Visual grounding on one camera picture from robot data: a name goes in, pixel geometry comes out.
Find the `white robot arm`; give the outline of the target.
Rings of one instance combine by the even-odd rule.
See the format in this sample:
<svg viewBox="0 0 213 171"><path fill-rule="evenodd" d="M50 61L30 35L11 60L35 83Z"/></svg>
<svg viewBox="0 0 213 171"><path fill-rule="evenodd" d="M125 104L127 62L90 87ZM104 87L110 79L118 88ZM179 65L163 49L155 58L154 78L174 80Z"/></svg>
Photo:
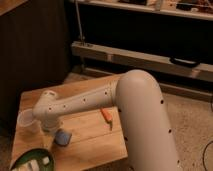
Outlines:
<svg viewBox="0 0 213 171"><path fill-rule="evenodd" d="M183 171L160 86L146 71L128 71L116 81L63 99L47 90L33 116L43 131L54 134L63 115L111 106L120 111L134 171Z"/></svg>

